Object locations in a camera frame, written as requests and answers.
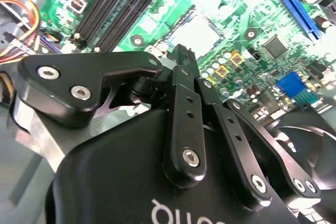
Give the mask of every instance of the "screw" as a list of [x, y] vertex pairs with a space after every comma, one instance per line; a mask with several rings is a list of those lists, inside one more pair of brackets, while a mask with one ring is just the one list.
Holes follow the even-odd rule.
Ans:
[[155, 65], [155, 66], [158, 65], [158, 63], [157, 63], [155, 60], [153, 60], [153, 59], [149, 59], [149, 62], [150, 62], [151, 64]]
[[39, 67], [37, 73], [40, 77], [47, 80], [55, 80], [59, 77], [57, 69], [49, 66]]
[[240, 110], [240, 105], [238, 103], [233, 102], [232, 104], [236, 109]]
[[265, 182], [257, 175], [252, 175], [251, 177], [253, 185], [258, 189], [259, 192], [264, 194], [266, 192]]
[[295, 184], [296, 188], [298, 188], [302, 193], [304, 193], [306, 191], [303, 184], [297, 178], [294, 179], [294, 184]]
[[181, 69], [181, 72], [184, 73], [186, 76], [189, 75], [189, 73], [187, 71], [185, 71], [183, 68]]
[[212, 87], [212, 86], [211, 86], [211, 83], [208, 82], [208, 81], [204, 81], [204, 84], [205, 84], [208, 88], [211, 88], [211, 87]]
[[182, 155], [184, 161], [186, 161], [190, 166], [196, 167], [200, 164], [200, 159], [193, 150], [184, 149]]
[[73, 86], [70, 90], [70, 93], [73, 97], [82, 101], [86, 101], [91, 97], [90, 90], [83, 86]]
[[310, 181], [306, 180], [306, 185], [308, 186], [308, 188], [309, 188], [313, 193], [316, 193], [316, 192], [317, 192], [316, 188], [314, 187], [314, 185], [313, 185]]

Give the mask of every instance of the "blue pcie slot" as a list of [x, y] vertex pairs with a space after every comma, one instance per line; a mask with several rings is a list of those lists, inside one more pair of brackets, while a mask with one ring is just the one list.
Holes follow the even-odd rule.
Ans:
[[309, 39], [316, 41], [322, 38], [322, 32], [319, 30], [315, 22], [309, 17], [299, 0], [282, 0], [282, 2], [292, 13], [293, 17], [296, 19]]

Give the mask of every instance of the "ram slot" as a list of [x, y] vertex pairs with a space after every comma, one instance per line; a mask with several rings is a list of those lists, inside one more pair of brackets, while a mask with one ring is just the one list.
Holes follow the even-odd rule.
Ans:
[[96, 47], [103, 52], [112, 51], [151, 2], [152, 0], [128, 0]]
[[79, 35], [81, 40], [88, 42], [96, 32], [109, 18], [121, 0], [96, 0], [87, 16], [78, 26], [75, 34]]
[[309, 17], [308, 13], [299, 0], [282, 0], [282, 2], [286, 5], [292, 16], [295, 18], [309, 39], [316, 41], [322, 38], [322, 32], [319, 30], [314, 21]]

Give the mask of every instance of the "blue connector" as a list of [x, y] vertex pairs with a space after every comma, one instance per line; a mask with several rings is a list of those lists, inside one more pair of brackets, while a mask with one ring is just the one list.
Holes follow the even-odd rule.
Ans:
[[315, 22], [309, 17], [308, 13], [299, 0], [282, 0], [295, 20], [306, 33], [309, 39], [316, 41], [322, 38], [322, 32], [319, 30]]
[[277, 82], [277, 87], [297, 104], [308, 102], [313, 104], [319, 100], [317, 95], [308, 90], [296, 72], [289, 72]]

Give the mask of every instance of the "motherboard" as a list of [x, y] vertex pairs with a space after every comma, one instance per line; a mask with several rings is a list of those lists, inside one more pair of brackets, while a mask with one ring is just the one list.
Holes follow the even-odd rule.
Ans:
[[335, 0], [46, 0], [46, 38], [63, 52], [195, 53], [201, 77], [258, 120], [318, 104], [334, 82]]

